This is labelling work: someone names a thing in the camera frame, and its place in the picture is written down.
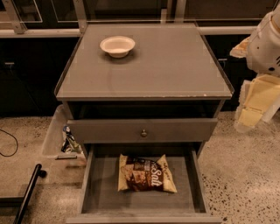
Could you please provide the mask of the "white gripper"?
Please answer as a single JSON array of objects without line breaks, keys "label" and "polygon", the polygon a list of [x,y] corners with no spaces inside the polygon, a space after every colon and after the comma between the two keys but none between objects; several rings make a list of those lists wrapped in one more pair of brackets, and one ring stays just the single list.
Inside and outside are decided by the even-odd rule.
[{"label": "white gripper", "polygon": [[260,121],[268,123],[280,109],[280,14],[268,13],[251,33],[232,48],[229,55],[245,58],[250,70],[258,75],[241,85],[234,128],[251,131]]}]

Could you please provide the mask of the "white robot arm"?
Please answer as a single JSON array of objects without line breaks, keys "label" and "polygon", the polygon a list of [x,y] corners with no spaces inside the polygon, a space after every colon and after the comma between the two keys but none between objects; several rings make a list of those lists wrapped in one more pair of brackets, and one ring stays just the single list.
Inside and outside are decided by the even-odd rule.
[{"label": "white robot arm", "polygon": [[248,69],[256,72],[252,80],[241,85],[234,128],[245,133],[260,121],[268,122],[279,109],[280,98],[280,5],[236,45],[230,55],[245,58]]}]

